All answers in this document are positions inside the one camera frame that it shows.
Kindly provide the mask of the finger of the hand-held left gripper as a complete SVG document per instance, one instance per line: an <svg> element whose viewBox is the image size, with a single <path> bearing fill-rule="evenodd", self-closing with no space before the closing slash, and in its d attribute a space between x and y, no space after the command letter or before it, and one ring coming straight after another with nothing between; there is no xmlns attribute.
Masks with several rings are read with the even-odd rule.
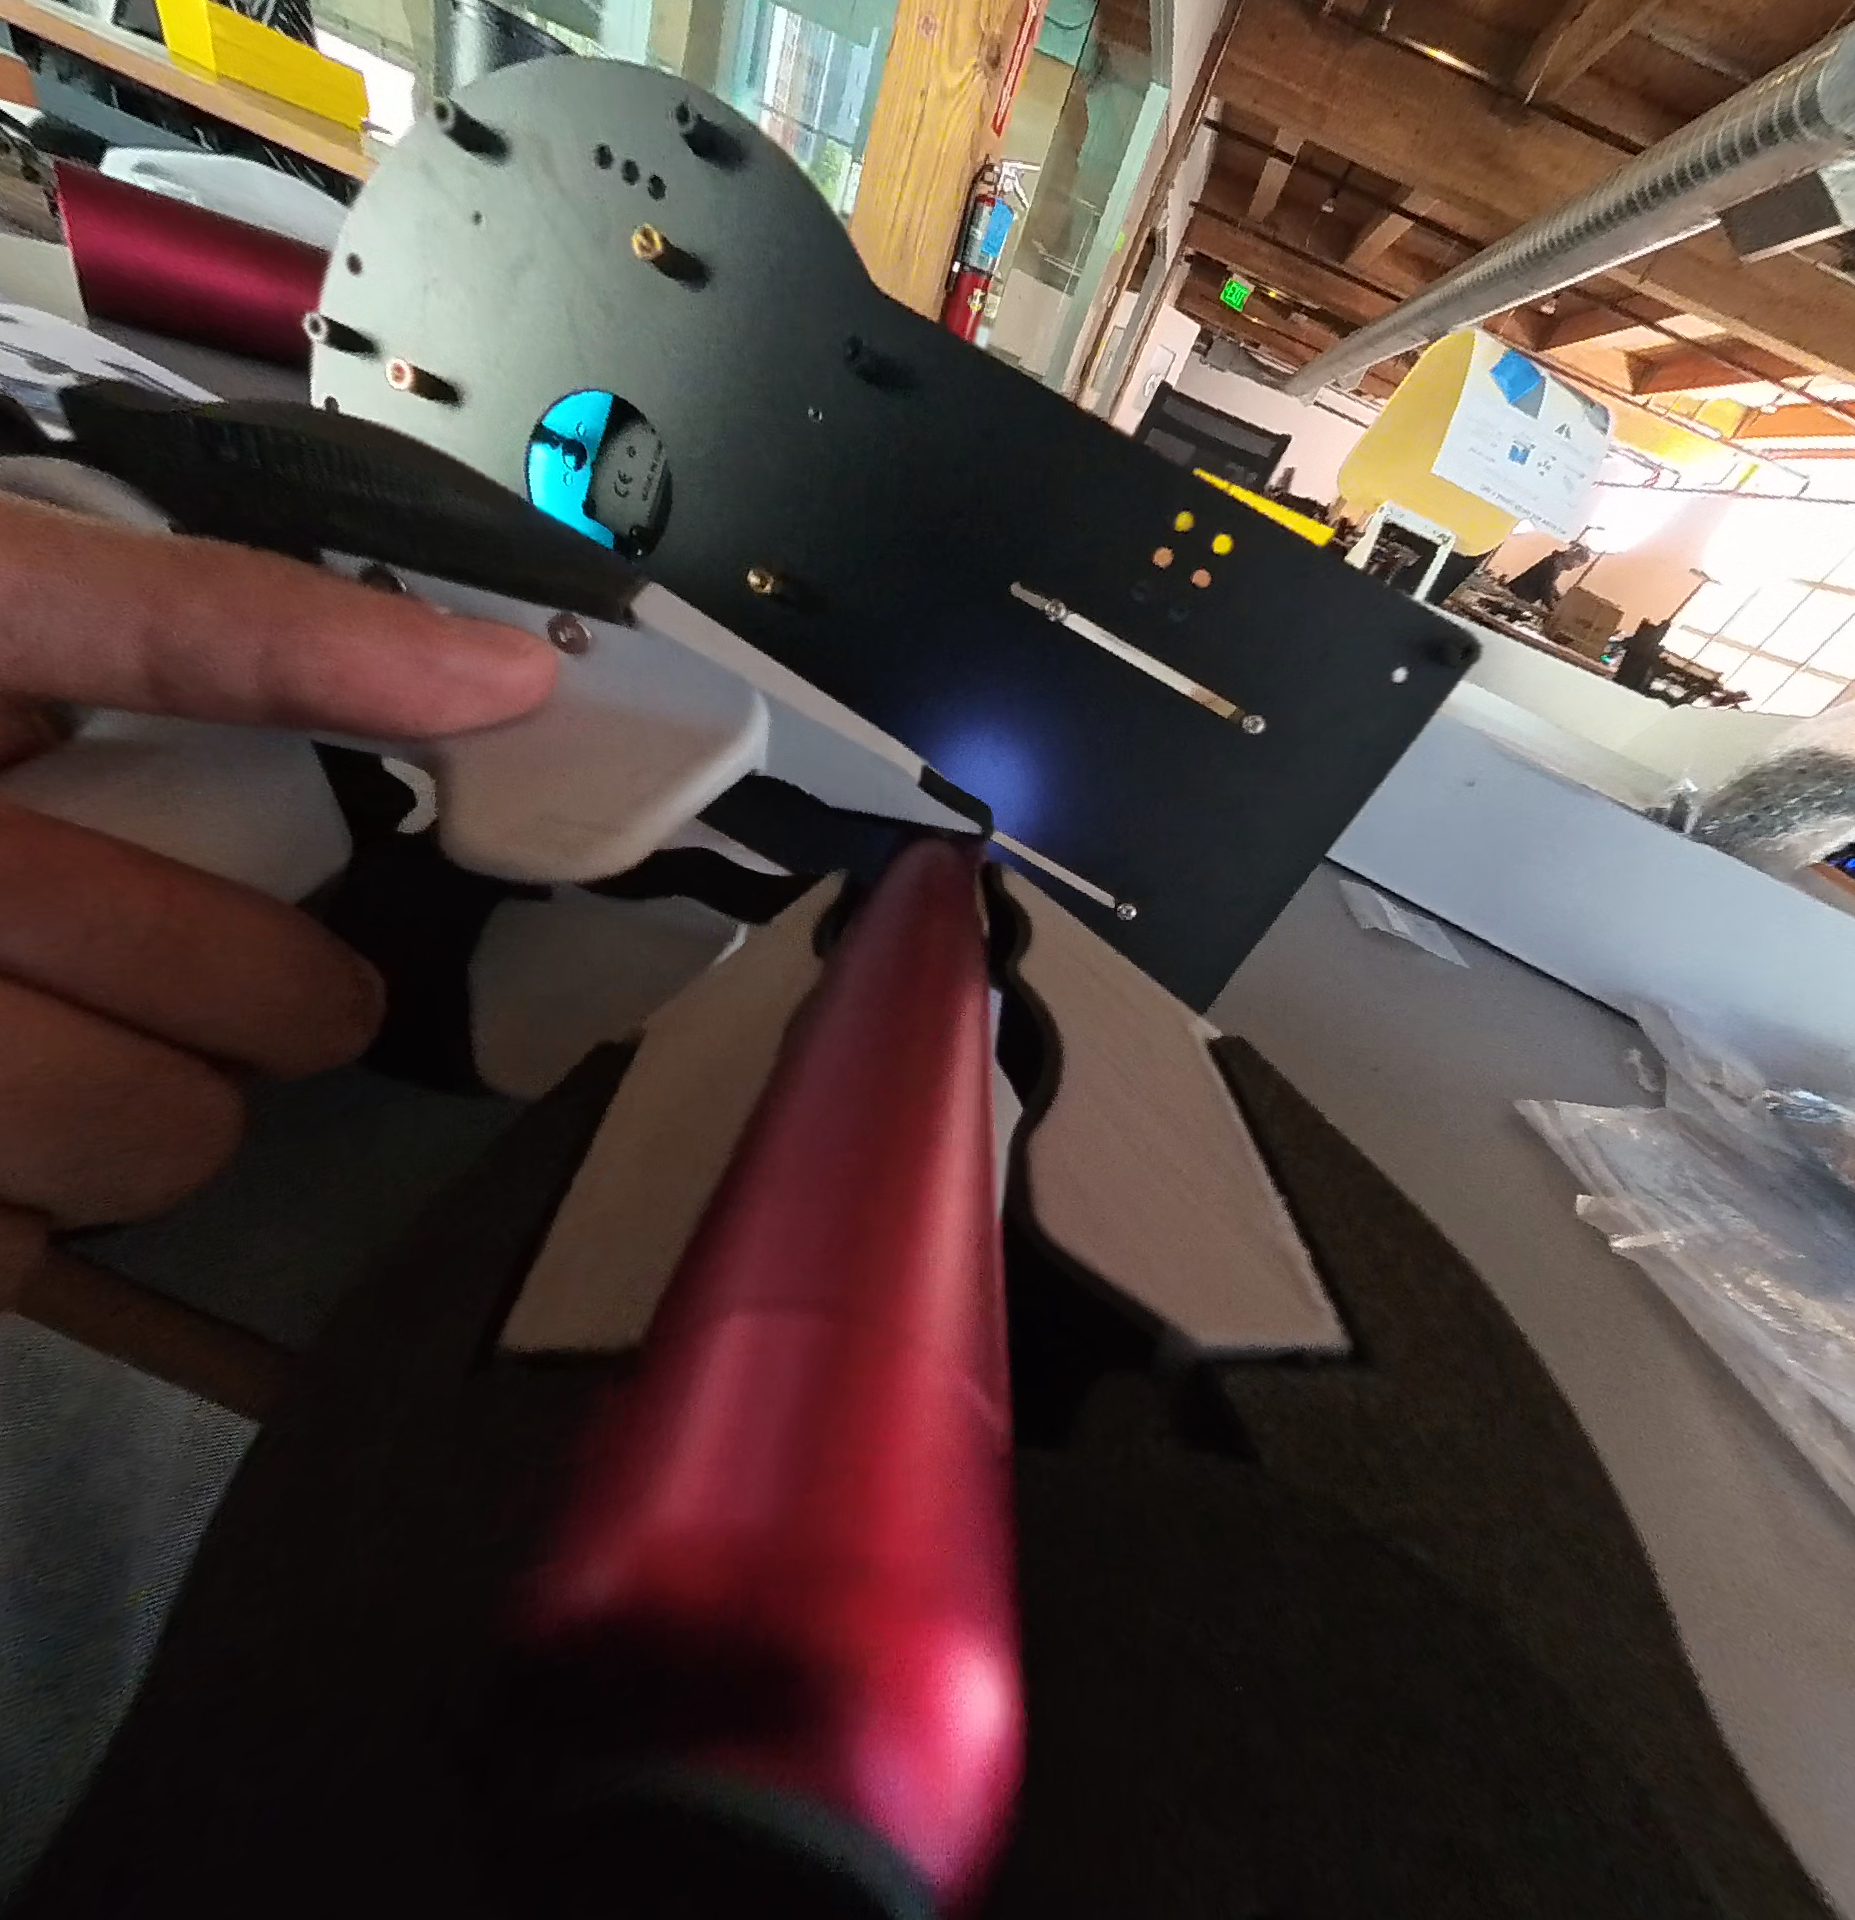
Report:
<svg viewBox="0 0 1855 1920"><path fill-rule="evenodd" d="M768 741L758 756L758 772L792 784L839 813L864 813L983 841L992 834L986 802L941 780L903 741L672 590L640 584L633 615L636 623L739 676L767 697Z"/></svg>

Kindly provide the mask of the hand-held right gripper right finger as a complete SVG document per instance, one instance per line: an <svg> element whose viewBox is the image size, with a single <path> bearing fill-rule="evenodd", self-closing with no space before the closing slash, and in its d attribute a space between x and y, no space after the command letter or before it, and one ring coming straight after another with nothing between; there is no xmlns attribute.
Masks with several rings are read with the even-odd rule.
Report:
<svg viewBox="0 0 1855 1920"><path fill-rule="evenodd" d="M1015 869L986 886L1015 1222L1198 1356L1349 1356L1219 1031Z"/></svg>

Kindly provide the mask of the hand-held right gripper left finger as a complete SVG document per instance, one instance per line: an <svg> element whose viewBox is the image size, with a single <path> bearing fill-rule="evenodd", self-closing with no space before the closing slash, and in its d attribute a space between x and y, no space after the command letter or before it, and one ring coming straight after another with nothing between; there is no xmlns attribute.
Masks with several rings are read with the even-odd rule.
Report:
<svg viewBox="0 0 1855 1920"><path fill-rule="evenodd" d="M500 1329L503 1354L615 1356L646 1340L819 983L817 935L844 884L817 879L643 1023Z"/></svg>

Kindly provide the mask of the red electric screwdriver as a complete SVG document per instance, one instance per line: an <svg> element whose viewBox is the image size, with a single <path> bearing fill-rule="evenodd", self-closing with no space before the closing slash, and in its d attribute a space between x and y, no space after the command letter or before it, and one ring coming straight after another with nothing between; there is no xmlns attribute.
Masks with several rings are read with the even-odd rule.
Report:
<svg viewBox="0 0 1855 1920"><path fill-rule="evenodd" d="M953 1915L1024 1767L978 855L849 917L508 1603L513 1915Z"/></svg>

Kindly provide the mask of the black metal panel with standoffs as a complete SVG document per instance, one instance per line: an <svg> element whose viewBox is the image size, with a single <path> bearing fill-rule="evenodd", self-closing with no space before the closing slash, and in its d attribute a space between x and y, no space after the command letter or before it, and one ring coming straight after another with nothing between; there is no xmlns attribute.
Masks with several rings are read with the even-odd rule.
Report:
<svg viewBox="0 0 1855 1920"><path fill-rule="evenodd" d="M344 214L313 398L527 491L557 401L659 435L646 572L1098 886L1205 1009L1480 658L868 276L795 158L665 70L514 64Z"/></svg>

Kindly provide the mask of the person's left hand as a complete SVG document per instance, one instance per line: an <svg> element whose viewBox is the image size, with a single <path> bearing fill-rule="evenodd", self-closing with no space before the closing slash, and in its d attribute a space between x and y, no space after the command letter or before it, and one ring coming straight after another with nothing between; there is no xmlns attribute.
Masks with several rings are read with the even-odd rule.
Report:
<svg viewBox="0 0 1855 1920"><path fill-rule="evenodd" d="M0 771L57 707L447 738L540 707L551 640L0 492ZM60 1230L219 1170L254 1076L350 1065L378 973L299 907L0 800L0 1314Z"/></svg>

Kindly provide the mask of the red metallic cylinder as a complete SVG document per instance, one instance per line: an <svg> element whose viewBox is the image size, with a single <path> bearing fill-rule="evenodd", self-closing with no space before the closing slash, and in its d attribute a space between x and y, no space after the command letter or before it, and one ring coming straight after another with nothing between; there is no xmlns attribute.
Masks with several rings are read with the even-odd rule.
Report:
<svg viewBox="0 0 1855 1920"><path fill-rule="evenodd" d="M68 158L53 201L89 315L309 369L322 250Z"/></svg>

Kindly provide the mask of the yellow box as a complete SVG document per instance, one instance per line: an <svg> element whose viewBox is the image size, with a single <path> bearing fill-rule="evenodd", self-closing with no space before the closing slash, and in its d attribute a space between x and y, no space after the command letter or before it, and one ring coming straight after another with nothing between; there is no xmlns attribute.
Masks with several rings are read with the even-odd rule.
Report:
<svg viewBox="0 0 1855 1920"><path fill-rule="evenodd" d="M315 43L226 3L154 2L171 56L226 84L238 84L276 104L313 114L350 134L364 129L371 104L367 82L351 64Z"/></svg>

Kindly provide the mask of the wooden shelf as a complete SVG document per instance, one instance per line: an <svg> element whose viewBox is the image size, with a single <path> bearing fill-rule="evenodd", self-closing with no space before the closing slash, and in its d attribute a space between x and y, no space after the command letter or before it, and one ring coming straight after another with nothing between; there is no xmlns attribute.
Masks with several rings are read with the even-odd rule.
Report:
<svg viewBox="0 0 1855 1920"><path fill-rule="evenodd" d="M244 127L351 178L370 178L378 162L375 141L364 125L350 127L292 98L174 56L146 35L101 22L98 13L68 3L0 2L0 22L127 84Z"/></svg>

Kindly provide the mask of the black office chair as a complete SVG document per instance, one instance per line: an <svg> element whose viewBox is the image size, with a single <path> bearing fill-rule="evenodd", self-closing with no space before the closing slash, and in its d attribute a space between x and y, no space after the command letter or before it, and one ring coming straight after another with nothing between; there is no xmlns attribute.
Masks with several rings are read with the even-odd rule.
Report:
<svg viewBox="0 0 1855 1920"><path fill-rule="evenodd" d="M1290 433L1237 419L1168 381L1155 386L1134 440L1182 470L1205 473L1218 484L1248 492L1267 491L1292 444Z"/></svg>

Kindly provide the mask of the long white box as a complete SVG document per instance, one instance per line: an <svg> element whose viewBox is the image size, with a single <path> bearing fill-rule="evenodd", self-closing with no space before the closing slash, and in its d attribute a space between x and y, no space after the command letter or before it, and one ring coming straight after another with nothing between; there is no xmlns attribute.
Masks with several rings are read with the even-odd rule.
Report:
<svg viewBox="0 0 1855 1920"><path fill-rule="evenodd" d="M1511 639L1481 655L1329 860L1617 1009L1691 1015L1807 1079L1855 1055L1855 906L1653 819L1793 729L1667 707Z"/></svg>

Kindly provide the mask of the red fire extinguisher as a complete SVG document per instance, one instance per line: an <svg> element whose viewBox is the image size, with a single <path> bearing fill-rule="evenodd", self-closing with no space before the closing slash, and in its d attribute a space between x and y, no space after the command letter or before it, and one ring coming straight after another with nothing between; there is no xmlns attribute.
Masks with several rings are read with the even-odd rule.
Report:
<svg viewBox="0 0 1855 1920"><path fill-rule="evenodd" d="M949 255L939 323L968 345L981 343L988 299L1019 212L1019 168L988 160L972 178L962 224Z"/></svg>

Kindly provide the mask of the clear plastic bags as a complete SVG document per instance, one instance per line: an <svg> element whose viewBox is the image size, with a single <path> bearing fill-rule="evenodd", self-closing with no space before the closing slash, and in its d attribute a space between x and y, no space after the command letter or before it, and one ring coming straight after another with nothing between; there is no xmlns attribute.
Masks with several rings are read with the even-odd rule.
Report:
<svg viewBox="0 0 1855 1920"><path fill-rule="evenodd" d="M1855 1518L1855 1068L1818 1090L1687 1009L1632 1008L1655 1107L1517 1099L1576 1212Z"/></svg>

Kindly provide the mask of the wooden pillar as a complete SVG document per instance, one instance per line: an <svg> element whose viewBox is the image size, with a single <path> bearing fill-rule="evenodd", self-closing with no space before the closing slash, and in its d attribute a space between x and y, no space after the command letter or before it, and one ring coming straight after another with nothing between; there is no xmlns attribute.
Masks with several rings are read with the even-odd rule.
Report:
<svg viewBox="0 0 1855 1920"><path fill-rule="evenodd" d="M849 234L872 280L939 318L975 178L998 154L1042 2L898 2Z"/></svg>

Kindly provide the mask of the yellow white sign board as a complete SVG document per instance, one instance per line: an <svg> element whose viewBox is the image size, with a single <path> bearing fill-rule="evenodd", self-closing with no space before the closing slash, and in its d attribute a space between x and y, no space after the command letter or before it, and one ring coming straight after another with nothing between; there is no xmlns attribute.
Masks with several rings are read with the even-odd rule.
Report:
<svg viewBox="0 0 1855 1920"><path fill-rule="evenodd" d="M1527 525L1557 539L1587 518L1613 451L1613 408L1488 330L1453 330L1399 383L1339 474L1370 516L1395 503L1480 557Z"/></svg>

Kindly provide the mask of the bubble wrap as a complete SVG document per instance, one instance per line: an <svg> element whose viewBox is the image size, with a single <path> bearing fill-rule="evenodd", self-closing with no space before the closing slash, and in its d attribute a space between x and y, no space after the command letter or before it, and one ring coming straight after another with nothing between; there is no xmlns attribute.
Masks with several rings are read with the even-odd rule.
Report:
<svg viewBox="0 0 1855 1920"><path fill-rule="evenodd" d="M1687 834L1785 882L1855 846L1855 697L1802 720L1709 789Z"/></svg>

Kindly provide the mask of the silver ventilation duct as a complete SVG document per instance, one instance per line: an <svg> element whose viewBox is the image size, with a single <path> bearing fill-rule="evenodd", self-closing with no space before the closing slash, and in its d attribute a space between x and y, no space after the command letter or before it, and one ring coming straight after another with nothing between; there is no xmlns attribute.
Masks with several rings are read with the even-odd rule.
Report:
<svg viewBox="0 0 1855 1920"><path fill-rule="evenodd" d="M1361 327L1283 390L1311 400L1719 224L1748 263L1855 227L1855 22Z"/></svg>

